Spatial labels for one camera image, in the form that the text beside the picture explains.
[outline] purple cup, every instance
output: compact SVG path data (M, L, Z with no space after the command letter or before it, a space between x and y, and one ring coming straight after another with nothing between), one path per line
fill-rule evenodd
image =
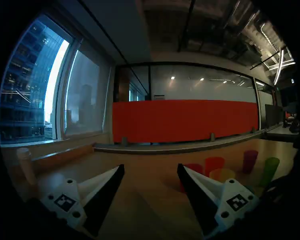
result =
M258 157L258 151L248 150L243 153L243 167L242 172L245 174L250 174L253 170L254 165Z

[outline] red wall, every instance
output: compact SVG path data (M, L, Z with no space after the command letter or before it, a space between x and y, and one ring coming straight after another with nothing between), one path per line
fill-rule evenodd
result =
M219 100L115 102L113 139L121 142L180 142L258 129L257 104Z

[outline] sky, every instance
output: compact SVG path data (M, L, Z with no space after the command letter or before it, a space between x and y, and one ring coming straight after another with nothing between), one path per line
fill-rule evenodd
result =
M56 87L56 81L57 81L59 69L68 46L69 43L66 40L63 40L58 50L58 53L56 55L56 58L54 59L51 72L49 75L46 96L44 99L44 120L47 122L50 122L50 114L52 113L54 89Z

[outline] office building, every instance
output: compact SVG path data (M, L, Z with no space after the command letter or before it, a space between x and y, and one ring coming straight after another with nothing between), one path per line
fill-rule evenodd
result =
M63 38L36 20L17 45L1 91L1 144L47 138L44 101L52 65L62 42Z

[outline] table surface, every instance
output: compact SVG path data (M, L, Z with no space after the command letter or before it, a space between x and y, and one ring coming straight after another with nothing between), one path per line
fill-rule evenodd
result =
M271 134L285 134L285 135L298 135L298 133L292 133L289 130L289 127L283 128L282 126L279 126L275 129L272 129L270 131L268 131L267 133L271 133Z
M241 174L243 152L259 152L254 170ZM38 186L14 182L20 196L42 197L66 178L85 181L119 164L125 175L100 229L98 239L202 239L201 229L186 194L180 191L178 163L199 163L213 156L225 158L224 167L236 172L244 185L261 179L264 161L277 157L280 164L274 178L288 174L296 149L292 143L251 139L202 152L169 155L128 155L95 152L38 177Z

